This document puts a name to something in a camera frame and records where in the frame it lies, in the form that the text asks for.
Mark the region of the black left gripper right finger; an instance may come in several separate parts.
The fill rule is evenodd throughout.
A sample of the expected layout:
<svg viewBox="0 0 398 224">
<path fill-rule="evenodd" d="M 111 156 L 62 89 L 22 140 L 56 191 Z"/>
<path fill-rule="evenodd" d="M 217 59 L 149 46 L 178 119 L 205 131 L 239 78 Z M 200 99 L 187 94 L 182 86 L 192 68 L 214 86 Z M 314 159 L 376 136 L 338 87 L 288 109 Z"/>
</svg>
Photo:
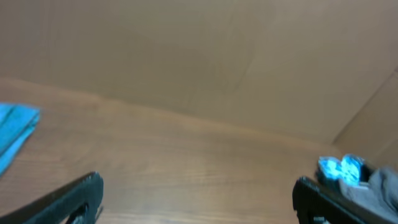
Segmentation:
<svg viewBox="0 0 398 224">
<path fill-rule="evenodd" d="M 292 203 L 300 224 L 314 223 L 316 217 L 340 224 L 389 223 L 305 176 L 300 177 L 294 185 Z"/>
</svg>

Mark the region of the light blue denim jeans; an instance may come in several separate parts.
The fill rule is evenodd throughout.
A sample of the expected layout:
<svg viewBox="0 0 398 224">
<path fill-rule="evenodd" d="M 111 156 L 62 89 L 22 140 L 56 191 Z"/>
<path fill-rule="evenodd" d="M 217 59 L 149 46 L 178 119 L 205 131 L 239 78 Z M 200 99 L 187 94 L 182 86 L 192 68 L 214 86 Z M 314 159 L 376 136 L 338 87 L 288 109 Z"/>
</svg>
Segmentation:
<svg viewBox="0 0 398 224">
<path fill-rule="evenodd" d="M 39 121 L 40 109 L 36 107 L 1 103 L 1 175 L 12 164 Z"/>
</svg>

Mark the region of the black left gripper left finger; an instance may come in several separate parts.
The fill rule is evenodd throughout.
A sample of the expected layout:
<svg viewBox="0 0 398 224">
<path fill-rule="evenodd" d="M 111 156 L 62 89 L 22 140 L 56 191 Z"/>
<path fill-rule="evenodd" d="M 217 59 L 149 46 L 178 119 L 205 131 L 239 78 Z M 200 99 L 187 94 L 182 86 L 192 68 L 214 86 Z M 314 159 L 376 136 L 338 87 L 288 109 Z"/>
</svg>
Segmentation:
<svg viewBox="0 0 398 224">
<path fill-rule="evenodd" d="M 1 223 L 96 223 L 103 192 L 103 178 L 90 172 L 2 216 Z"/>
</svg>

